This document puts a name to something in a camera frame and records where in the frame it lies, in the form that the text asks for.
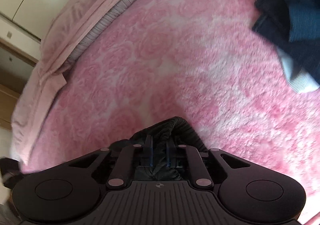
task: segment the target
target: rose pattern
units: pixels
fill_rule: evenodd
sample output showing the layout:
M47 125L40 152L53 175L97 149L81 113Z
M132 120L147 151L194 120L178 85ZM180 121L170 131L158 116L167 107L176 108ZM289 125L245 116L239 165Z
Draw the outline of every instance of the rose pattern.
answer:
M136 1L75 64L23 170L178 115L207 147L290 175L320 197L320 93L288 87L274 46L250 30L253 3Z

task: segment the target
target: pink bedsheet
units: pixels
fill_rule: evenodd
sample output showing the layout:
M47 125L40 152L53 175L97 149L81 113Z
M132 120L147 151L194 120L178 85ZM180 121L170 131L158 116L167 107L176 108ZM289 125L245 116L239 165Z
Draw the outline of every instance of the pink bedsheet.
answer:
M254 0L138 0L76 63L28 166L68 161L173 116L208 148L287 174L320 211L320 93L295 94Z
M69 0L41 41L41 59L12 114L11 157L28 163L50 106L66 84L63 65L73 49L120 0Z

